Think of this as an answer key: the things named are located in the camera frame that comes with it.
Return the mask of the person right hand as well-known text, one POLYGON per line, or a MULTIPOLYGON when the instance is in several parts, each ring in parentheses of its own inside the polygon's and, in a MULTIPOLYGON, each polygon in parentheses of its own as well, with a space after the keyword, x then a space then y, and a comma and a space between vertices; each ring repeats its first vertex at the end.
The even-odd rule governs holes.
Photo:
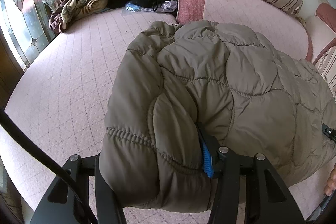
POLYGON ((327 183, 324 188, 324 193, 327 196, 331 196, 333 191, 335 190, 336 190, 336 169, 334 168, 331 171, 329 178, 327 179, 327 183))

